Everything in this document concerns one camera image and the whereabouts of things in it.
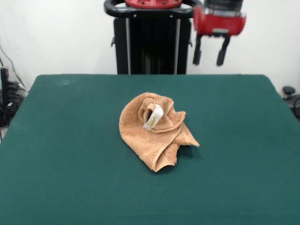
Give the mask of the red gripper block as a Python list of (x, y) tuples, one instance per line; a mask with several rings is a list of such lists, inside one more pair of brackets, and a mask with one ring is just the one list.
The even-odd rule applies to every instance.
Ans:
[(227, 47), (230, 43), (230, 36), (239, 35), (246, 24), (247, 16), (229, 11), (209, 11), (207, 8), (197, 6), (194, 9), (194, 28), (197, 33), (195, 40), (195, 51), (193, 64), (199, 65), (201, 60), (201, 39), (202, 36), (226, 36), (218, 53), (216, 65), (222, 66), (225, 60)]

